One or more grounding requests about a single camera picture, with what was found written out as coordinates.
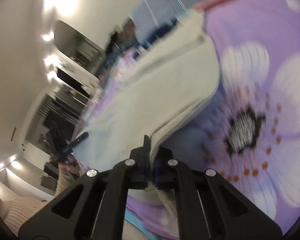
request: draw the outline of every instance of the orange dots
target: orange dots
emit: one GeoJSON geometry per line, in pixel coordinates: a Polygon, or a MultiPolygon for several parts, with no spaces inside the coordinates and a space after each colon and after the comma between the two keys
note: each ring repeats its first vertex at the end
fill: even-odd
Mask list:
{"type": "Polygon", "coordinates": [[[268,163],[267,162],[264,162],[262,164],[262,169],[265,170],[266,168],[268,168],[268,163]]]}
{"type": "Polygon", "coordinates": [[[258,174],[259,174],[259,171],[258,171],[257,169],[254,169],[254,170],[252,171],[252,176],[253,176],[253,177],[256,177],[258,174]]]}
{"type": "Polygon", "coordinates": [[[244,174],[245,176],[248,176],[248,175],[250,174],[250,170],[249,170],[249,169],[245,169],[245,170],[243,171],[243,174],[244,174]]]}
{"type": "Polygon", "coordinates": [[[282,106],[281,104],[277,104],[277,113],[281,113],[282,106]]]}
{"type": "Polygon", "coordinates": [[[250,89],[249,89],[248,86],[245,86],[244,90],[245,90],[245,92],[246,92],[247,95],[250,95],[250,89]]]}

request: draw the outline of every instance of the bed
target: bed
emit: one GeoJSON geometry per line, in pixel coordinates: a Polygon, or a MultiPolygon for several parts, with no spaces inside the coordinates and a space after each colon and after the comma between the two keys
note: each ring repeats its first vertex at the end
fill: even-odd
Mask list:
{"type": "MultiPolygon", "coordinates": [[[[234,0],[210,10],[204,22],[220,84],[204,110],[162,146],[192,169],[214,168],[285,234],[300,216],[300,0],[234,0]]],[[[132,53],[118,60],[105,95],[109,101],[126,89],[122,77],[138,66],[132,53]]],[[[88,108],[83,126],[107,106],[88,108]]],[[[86,149],[83,144],[76,155],[86,149]]],[[[127,208],[149,231],[177,239],[173,200],[148,193],[157,193],[160,202],[130,194],[127,208]]]]}

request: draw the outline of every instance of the blue fabric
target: blue fabric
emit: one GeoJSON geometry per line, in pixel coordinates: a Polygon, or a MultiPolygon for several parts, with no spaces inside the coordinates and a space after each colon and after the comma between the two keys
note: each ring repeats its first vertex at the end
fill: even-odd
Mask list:
{"type": "Polygon", "coordinates": [[[130,15],[136,26],[138,41],[142,43],[154,27],[187,13],[199,1],[201,0],[141,0],[130,15]]]}
{"type": "MultiPolygon", "coordinates": [[[[141,44],[144,49],[149,49],[149,47],[158,39],[162,38],[168,32],[170,32],[177,24],[177,18],[173,18],[169,20],[169,22],[160,25],[155,28],[152,33],[145,39],[145,41],[141,44]]],[[[140,56],[138,52],[135,52],[133,55],[133,59],[137,59],[140,56]]]]}
{"type": "Polygon", "coordinates": [[[132,225],[134,225],[136,228],[138,228],[148,238],[152,240],[164,240],[163,238],[156,236],[153,233],[146,230],[145,227],[143,226],[143,222],[128,209],[126,209],[126,212],[124,214],[124,219],[127,220],[132,225]]]}
{"type": "Polygon", "coordinates": [[[103,61],[101,67],[96,72],[95,76],[100,76],[106,69],[112,67],[117,60],[117,57],[119,57],[123,52],[125,52],[127,49],[130,49],[131,47],[138,47],[139,43],[137,41],[125,41],[121,43],[118,48],[115,47],[113,49],[113,52],[109,53],[105,60],[103,61]]]}

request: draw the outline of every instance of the metal screw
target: metal screw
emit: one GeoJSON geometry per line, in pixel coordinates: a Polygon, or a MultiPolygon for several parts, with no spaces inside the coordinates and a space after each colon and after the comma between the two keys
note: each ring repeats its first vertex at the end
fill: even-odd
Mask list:
{"type": "Polygon", "coordinates": [[[128,159],[128,160],[126,160],[124,163],[125,163],[126,165],[128,165],[128,166],[133,166],[133,165],[136,164],[136,161],[133,160],[133,159],[128,159]]]}
{"type": "Polygon", "coordinates": [[[217,172],[215,170],[213,170],[213,169],[208,169],[208,170],[206,170],[206,174],[209,177],[213,177],[213,176],[215,176],[217,174],[217,172]]]}
{"type": "Polygon", "coordinates": [[[177,164],[178,164],[178,161],[175,159],[168,160],[168,165],[170,165],[170,166],[176,166],[177,164]]]}
{"type": "Polygon", "coordinates": [[[87,176],[90,177],[90,178],[96,176],[97,174],[98,174],[98,171],[94,170],[94,169],[91,169],[91,170],[87,171],[87,176]]]}

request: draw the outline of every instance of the white wall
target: white wall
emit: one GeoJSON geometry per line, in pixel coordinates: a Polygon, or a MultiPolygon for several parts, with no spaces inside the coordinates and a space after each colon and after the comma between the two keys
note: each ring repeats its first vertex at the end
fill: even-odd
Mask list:
{"type": "Polygon", "coordinates": [[[19,197],[18,194],[13,192],[11,189],[9,189],[6,185],[4,185],[0,181],[0,198],[1,198],[1,200],[3,200],[3,201],[14,200],[17,197],[19,197]]]}
{"type": "Polygon", "coordinates": [[[44,164],[49,162],[50,155],[43,152],[31,143],[25,144],[25,150],[26,151],[23,154],[23,158],[32,163],[34,166],[43,170],[44,164]]]}
{"type": "Polygon", "coordinates": [[[30,185],[29,183],[25,182],[21,178],[19,178],[16,174],[12,171],[7,169],[7,177],[9,181],[9,188],[17,193],[21,197],[32,197],[39,200],[52,200],[54,197],[50,194],[47,194],[36,187],[30,185]]]}
{"type": "Polygon", "coordinates": [[[71,16],[58,18],[105,49],[109,33],[120,25],[141,0],[79,0],[71,16]]]}
{"type": "Polygon", "coordinates": [[[40,103],[35,100],[48,87],[36,47],[34,19],[41,15],[36,2],[0,0],[0,161],[21,150],[20,142],[37,108],[34,102],[40,103]]]}

